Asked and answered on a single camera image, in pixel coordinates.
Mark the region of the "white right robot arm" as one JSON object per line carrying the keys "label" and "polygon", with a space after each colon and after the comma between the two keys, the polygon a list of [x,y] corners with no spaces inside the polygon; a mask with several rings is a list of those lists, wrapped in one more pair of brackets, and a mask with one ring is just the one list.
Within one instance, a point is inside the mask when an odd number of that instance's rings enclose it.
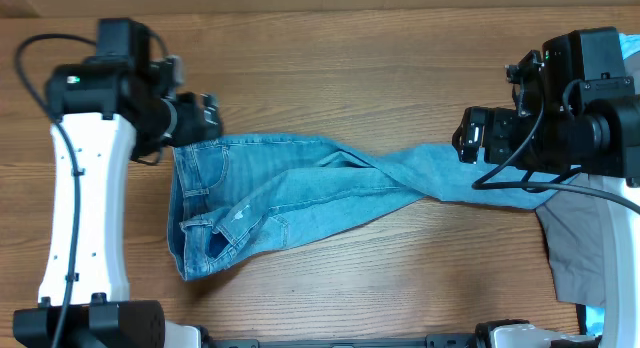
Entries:
{"label": "white right robot arm", "polygon": [[513,79],[515,110],[470,107],[454,132],[459,158],[478,152],[497,171],[506,166],[553,173],[550,182],[493,182],[479,190],[576,193],[595,200],[590,222],[602,237],[605,319],[602,347],[639,344],[639,97],[632,77],[550,85]]}

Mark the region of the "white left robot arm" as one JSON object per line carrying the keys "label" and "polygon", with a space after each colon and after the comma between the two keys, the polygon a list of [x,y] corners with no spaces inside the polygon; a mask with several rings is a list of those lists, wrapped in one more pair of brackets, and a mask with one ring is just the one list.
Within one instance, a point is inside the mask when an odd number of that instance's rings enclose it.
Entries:
{"label": "white left robot arm", "polygon": [[133,300],[123,253],[130,162],[216,137],[210,96],[180,93],[180,60],[62,65],[46,86],[56,160],[52,235],[38,304],[15,312],[27,347],[208,347],[200,326]]}

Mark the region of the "light blue denim jeans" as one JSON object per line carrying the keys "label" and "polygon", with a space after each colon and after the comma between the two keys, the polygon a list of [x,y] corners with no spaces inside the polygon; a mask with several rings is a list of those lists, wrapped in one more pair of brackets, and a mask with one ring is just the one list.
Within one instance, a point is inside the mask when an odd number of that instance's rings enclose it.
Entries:
{"label": "light blue denim jeans", "polygon": [[245,134],[179,147],[173,156],[167,238],[186,281],[322,240],[425,197],[531,210],[554,194],[474,190],[491,165],[464,164],[446,144],[373,156],[321,136]]}

